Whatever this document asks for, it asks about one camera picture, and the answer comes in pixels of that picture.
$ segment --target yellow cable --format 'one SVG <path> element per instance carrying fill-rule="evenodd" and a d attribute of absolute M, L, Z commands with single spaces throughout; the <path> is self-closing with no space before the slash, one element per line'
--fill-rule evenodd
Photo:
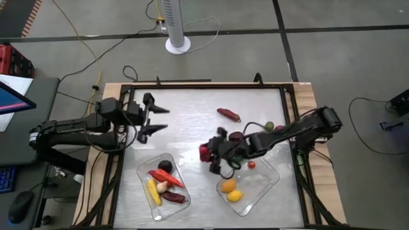
<path fill-rule="evenodd" d="M 156 10 L 158 11 L 158 20 L 164 20 L 164 18 L 160 14 L 159 10 L 159 0 L 156 0 Z"/>
<path fill-rule="evenodd" d="M 95 61 L 96 61 L 96 63 L 98 64 L 98 68 L 99 68 L 99 71 L 98 71 L 98 80 L 96 81 L 95 85 L 96 85 L 96 86 L 99 85 L 100 80 L 101 80 L 101 73 L 102 73 L 102 71 L 101 71 L 102 68 L 101 68 L 101 64 L 100 64 L 99 59 L 96 57 L 96 55 L 95 55 L 94 52 L 91 50 L 91 48 L 81 39 L 81 37 L 79 36 L 79 34 L 78 34 L 78 32 L 77 32 L 75 26 L 72 24 L 71 20 L 66 16 L 66 14 L 64 13 L 64 11 L 63 11 L 63 10 L 59 7 L 59 5 L 55 2 L 55 0 L 52 0 L 52 2 L 57 6 L 57 8 L 60 10 L 60 12 L 64 15 L 65 19 L 70 23 L 72 29 L 74 30 L 75 34 L 76 34 L 77 37 L 78 37 L 78 40 L 79 40 L 82 44 L 84 44 L 84 45 L 87 47 L 87 49 L 88 49 L 88 50 L 92 53 L 92 55 L 94 56 Z M 92 92 L 91 99 L 89 100 L 89 103 L 88 103 L 88 111 L 87 111 L 88 115 L 89 115 L 89 113 L 90 113 L 90 111 L 91 111 L 91 105 L 92 105 L 91 102 L 92 102 L 92 100 L 93 100 L 93 97 L 95 96 L 95 91 L 96 91 L 96 90 L 94 89 L 93 92 Z"/>

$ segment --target wooden table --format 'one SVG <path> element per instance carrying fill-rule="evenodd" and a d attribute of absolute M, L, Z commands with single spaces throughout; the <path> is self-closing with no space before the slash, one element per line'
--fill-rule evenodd
<path fill-rule="evenodd" d="M 102 98 L 104 99 L 104 98 L 114 97 L 116 99 L 119 99 L 122 84 L 131 84 L 131 83 L 108 83 L 106 84 L 104 95 Z M 132 84 L 143 86 L 143 85 L 155 85 L 156 83 L 150 83 L 150 82 L 142 83 L 141 82 L 141 83 L 132 83 Z M 196 84 L 197 85 L 199 83 L 198 82 L 193 82 L 193 83 L 187 82 L 185 84 Z M 206 82 L 206 84 L 258 84 L 258 83 L 256 82 L 254 83 L 253 82 L 252 83 L 248 83 L 248 82 Z M 292 84 L 295 90 L 297 107 L 298 107 L 298 111 L 300 114 L 310 109 L 316 108 L 316 101 L 315 101 L 314 91 L 313 91 L 313 87 L 311 86 L 311 83 L 268 82 L 265 84 Z M 288 107 L 292 111 L 291 103 L 289 100 L 289 95 L 286 96 L 286 99 L 288 101 Z M 326 144 L 316 144 L 316 149 L 329 157 L 328 148 Z M 86 206 L 88 202 L 88 196 L 89 196 L 88 210 L 90 210 L 93 207 L 93 205 L 96 203 L 96 201 L 100 197 L 108 155 L 101 154 L 98 157 L 97 162 L 95 164 L 94 171 L 93 171 L 92 185 L 89 184 L 90 176 L 91 176 L 90 175 L 91 166 L 93 165 L 93 162 L 96 160 L 96 156 L 98 155 L 98 152 L 99 151 L 97 151 L 94 148 L 91 148 L 91 150 L 89 151 L 89 157 L 88 157 L 87 168 L 86 168 L 86 182 L 85 184 L 82 185 L 82 186 L 85 186 L 84 200 L 82 200 L 83 188 L 81 187 L 73 222 L 77 218 L 78 214 L 79 214 L 79 219 L 77 222 L 80 222 L 86 216 L 86 210 L 87 210 Z M 313 175 L 313 181 L 314 181 L 314 186 L 315 186 L 315 191 L 316 191 L 317 196 L 321 199 L 322 203 L 327 207 L 327 209 L 333 214 L 333 216 L 337 220 L 345 223 L 346 220 L 344 216 L 344 210 L 341 204 L 341 199 L 339 197 L 337 182 L 336 182 L 334 171 L 332 169 L 331 164 L 327 160 L 323 159 L 317 154 L 314 154 L 313 152 L 310 154 L 309 163 L 311 166 L 311 172 Z M 116 163 L 113 163 L 113 164 L 114 165 L 112 166 L 111 176 L 113 176 L 115 169 L 116 169 Z M 109 212 L 111 208 L 111 200 L 112 200 L 112 193 L 105 202 L 104 214 L 102 217 L 102 224 L 108 224 L 108 216 L 109 216 Z M 309 222 L 315 223 L 316 221 L 314 219 L 312 203 L 307 194 L 305 194 L 305 201 L 307 204 Z"/>

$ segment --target blue keyboard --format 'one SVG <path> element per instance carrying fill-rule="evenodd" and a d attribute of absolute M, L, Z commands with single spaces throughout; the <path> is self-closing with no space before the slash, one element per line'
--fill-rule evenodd
<path fill-rule="evenodd" d="M 0 194 L 14 191 L 15 167 L 0 167 Z"/>

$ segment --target toy garlic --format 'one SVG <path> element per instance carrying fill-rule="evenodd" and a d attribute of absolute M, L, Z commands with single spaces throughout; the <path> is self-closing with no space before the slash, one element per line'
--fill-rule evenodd
<path fill-rule="evenodd" d="M 158 183 L 156 185 L 156 191 L 158 191 L 158 193 L 164 193 L 166 189 L 167 189 L 167 181 Z"/>

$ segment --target white paper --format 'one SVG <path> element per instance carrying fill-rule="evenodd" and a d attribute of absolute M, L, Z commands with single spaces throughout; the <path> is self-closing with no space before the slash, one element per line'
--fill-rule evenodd
<path fill-rule="evenodd" d="M 14 77 L 10 75 L 0 74 L 0 81 L 14 89 L 21 95 L 25 95 L 33 80 L 24 77 Z M 0 132 L 6 131 L 6 128 L 12 120 L 13 115 L 14 112 L 0 115 Z"/>

